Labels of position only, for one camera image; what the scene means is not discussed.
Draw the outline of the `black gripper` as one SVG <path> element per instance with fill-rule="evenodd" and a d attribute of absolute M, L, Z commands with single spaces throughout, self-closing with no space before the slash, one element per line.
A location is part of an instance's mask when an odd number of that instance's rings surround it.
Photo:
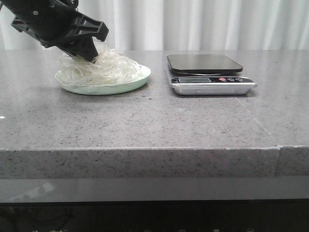
<path fill-rule="evenodd" d="M 77 12 L 77 0 L 2 0 L 15 18 L 11 25 L 45 48 L 57 46 L 71 57 L 92 62 L 98 52 L 92 37 L 104 42 L 109 29 L 104 22 Z"/>

